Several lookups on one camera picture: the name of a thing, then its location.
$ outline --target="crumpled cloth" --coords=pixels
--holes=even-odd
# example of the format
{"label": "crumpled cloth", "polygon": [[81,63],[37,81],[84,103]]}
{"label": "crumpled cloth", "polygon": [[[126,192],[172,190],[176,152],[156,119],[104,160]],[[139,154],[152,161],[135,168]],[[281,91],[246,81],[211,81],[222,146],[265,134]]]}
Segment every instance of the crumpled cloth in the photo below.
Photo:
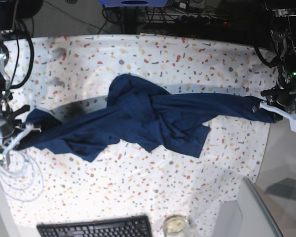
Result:
{"label": "crumpled cloth", "polygon": [[252,107],[260,101],[253,96],[218,93],[171,95],[145,79],[124,74],[112,82],[105,109],[65,124],[47,112],[33,110],[26,122],[41,124],[42,133],[31,133],[17,149],[47,148],[92,162],[107,145],[123,139],[148,152],[163,145],[198,158],[210,131],[202,123],[218,115],[273,123],[269,112],[253,113]]}

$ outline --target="terrazzo table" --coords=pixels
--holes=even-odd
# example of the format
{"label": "terrazzo table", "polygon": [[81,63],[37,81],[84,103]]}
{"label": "terrazzo table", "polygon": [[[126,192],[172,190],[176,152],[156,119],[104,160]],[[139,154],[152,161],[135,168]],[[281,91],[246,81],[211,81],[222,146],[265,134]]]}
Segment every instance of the terrazzo table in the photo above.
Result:
{"label": "terrazzo table", "polygon": [[[261,64],[253,48],[200,39],[156,36],[78,36],[34,39],[35,63],[30,80],[14,93],[13,109],[24,104],[50,111],[67,121],[69,108],[90,112],[104,108],[112,80],[132,73],[171,93],[219,92],[259,97],[271,88],[277,72]],[[16,59],[16,42],[7,71]],[[26,73],[29,49],[20,40],[15,82]],[[207,123],[211,132],[200,158],[160,146],[147,153],[121,141],[107,147],[93,163],[71,154],[27,149],[34,164],[21,179],[1,181],[16,224],[92,221],[147,214],[153,236],[173,214],[189,216],[192,236],[210,236],[220,205],[235,200],[244,176],[255,182],[269,124],[219,116]],[[12,159],[17,166],[20,158]]]}

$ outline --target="black keyboard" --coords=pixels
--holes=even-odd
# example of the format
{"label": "black keyboard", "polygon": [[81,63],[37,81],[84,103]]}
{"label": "black keyboard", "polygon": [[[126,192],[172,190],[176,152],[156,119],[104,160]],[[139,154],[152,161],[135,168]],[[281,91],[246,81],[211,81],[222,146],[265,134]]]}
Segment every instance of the black keyboard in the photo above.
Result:
{"label": "black keyboard", "polygon": [[38,225],[41,237],[152,237],[147,216],[85,223]]}

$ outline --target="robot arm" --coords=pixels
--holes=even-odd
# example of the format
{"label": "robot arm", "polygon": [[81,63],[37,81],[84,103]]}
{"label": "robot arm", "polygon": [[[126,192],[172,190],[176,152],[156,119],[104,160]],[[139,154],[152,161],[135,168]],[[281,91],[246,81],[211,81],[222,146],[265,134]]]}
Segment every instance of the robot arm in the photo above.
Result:
{"label": "robot arm", "polygon": [[[23,125],[16,117],[30,110],[25,105],[17,111],[12,111],[8,102],[13,99],[11,90],[20,88],[29,79],[34,62],[34,47],[28,32],[15,29],[17,0],[0,0],[0,165],[8,166],[9,151],[12,150],[22,138],[36,128],[32,124]],[[9,59],[9,52],[3,44],[4,39],[13,36],[23,37],[29,43],[31,52],[28,72],[23,81],[18,85],[12,85],[13,78],[5,72]]]}
{"label": "robot arm", "polygon": [[296,132],[296,1],[266,0],[265,7],[271,18],[270,33],[277,56],[267,62],[256,46],[255,50],[266,66],[277,67],[278,79],[272,89],[261,92],[266,101],[258,108],[289,119],[291,130]]}

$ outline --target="floor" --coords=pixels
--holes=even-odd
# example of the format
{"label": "floor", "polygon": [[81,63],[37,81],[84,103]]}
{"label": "floor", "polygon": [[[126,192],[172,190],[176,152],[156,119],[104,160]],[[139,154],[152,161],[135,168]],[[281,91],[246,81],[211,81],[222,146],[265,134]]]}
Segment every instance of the floor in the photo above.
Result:
{"label": "floor", "polygon": [[256,185],[283,235],[296,237],[296,187],[292,185],[289,198],[267,191],[287,178],[296,180],[296,133],[290,131],[284,120],[271,126]]}
{"label": "floor", "polygon": [[[52,4],[76,18],[98,27],[101,27],[105,22],[101,14],[102,6],[97,0],[79,0],[75,5],[66,4],[65,0],[53,0]],[[97,27],[78,22],[46,3],[34,17],[34,23],[34,37],[89,35],[97,34],[99,30]],[[27,20],[26,24],[31,30],[31,20]],[[111,23],[108,23],[104,30],[113,34],[119,33],[119,27]],[[287,121],[282,121],[271,126],[256,185],[283,235],[296,237],[296,200],[265,194],[269,186],[285,178],[296,180],[296,134],[290,131]]]}

